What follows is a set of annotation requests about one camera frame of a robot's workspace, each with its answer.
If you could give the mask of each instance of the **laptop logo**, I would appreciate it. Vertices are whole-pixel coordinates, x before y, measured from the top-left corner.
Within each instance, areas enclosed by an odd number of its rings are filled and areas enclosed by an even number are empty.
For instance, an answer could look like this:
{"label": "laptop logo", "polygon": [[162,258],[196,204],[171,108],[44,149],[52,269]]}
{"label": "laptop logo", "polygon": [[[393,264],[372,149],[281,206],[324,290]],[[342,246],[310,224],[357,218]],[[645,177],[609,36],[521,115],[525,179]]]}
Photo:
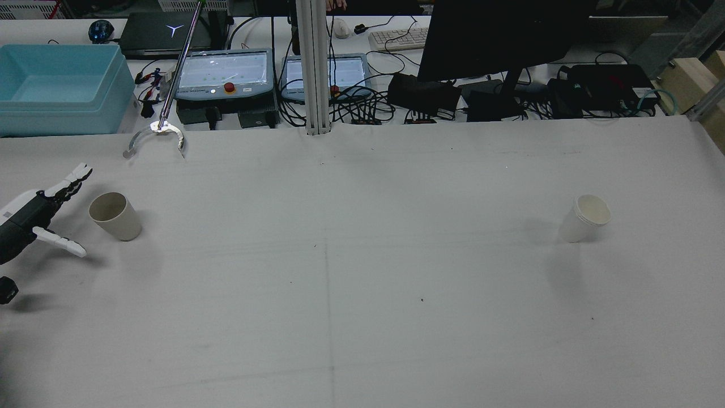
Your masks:
{"label": "laptop logo", "polygon": [[183,27],[183,24],[182,24],[182,25],[179,25],[178,27],[172,27],[172,26],[170,26],[170,25],[167,25],[167,27],[168,27],[168,28],[171,28],[171,38],[174,38],[174,34],[176,34],[176,30],[177,30],[178,28],[182,28],[182,27]]}

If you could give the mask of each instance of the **white mouse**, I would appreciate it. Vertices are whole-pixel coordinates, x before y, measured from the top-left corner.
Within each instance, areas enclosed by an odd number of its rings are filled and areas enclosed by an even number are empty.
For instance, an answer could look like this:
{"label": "white mouse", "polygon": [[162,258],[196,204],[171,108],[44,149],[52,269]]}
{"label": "white mouse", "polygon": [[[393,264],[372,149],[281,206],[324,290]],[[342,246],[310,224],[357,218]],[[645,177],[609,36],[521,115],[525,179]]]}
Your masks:
{"label": "white mouse", "polygon": [[351,33],[352,32],[350,31],[350,27],[348,27],[345,20],[341,18],[336,18],[335,20],[332,20],[332,34],[335,34],[335,37],[342,40],[350,37]]}

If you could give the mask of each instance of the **white paper cup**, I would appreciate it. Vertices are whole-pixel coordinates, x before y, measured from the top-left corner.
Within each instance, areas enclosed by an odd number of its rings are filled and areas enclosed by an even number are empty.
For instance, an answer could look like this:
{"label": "white paper cup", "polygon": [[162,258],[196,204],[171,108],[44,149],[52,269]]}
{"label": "white paper cup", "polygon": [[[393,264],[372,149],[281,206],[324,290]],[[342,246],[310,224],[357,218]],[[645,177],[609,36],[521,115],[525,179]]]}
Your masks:
{"label": "white paper cup", "polygon": [[91,219],[117,240],[130,241],[141,233],[141,220],[131,203],[119,192],[96,197],[88,208]]}
{"label": "white paper cup", "polygon": [[596,195],[585,194],[574,199],[574,206],[559,227],[559,236],[566,242],[579,242],[612,218],[607,203]]}

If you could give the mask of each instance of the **robot finger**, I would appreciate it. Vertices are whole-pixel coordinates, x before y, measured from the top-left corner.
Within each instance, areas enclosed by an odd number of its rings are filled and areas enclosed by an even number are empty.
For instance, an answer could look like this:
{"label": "robot finger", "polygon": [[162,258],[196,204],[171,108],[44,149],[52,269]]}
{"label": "robot finger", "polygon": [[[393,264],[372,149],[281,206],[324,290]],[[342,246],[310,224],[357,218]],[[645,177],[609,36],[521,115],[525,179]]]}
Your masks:
{"label": "robot finger", "polygon": [[71,241],[67,238],[63,238],[58,234],[49,231],[48,229],[33,227],[33,234],[37,235],[39,240],[47,242],[48,244],[56,246],[58,248],[64,249],[80,258],[86,256],[87,254],[86,249],[81,246],[81,244],[77,243],[76,241]]}

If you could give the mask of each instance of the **white keyboard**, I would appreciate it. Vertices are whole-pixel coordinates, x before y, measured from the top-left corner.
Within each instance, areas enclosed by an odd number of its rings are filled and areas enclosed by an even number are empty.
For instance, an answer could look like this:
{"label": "white keyboard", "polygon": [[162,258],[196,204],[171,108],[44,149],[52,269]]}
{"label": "white keyboard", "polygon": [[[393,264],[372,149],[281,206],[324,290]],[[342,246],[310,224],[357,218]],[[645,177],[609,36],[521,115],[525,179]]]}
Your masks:
{"label": "white keyboard", "polygon": [[373,31],[368,35],[370,47],[376,51],[400,51],[423,48],[426,45],[428,28],[408,30]]}

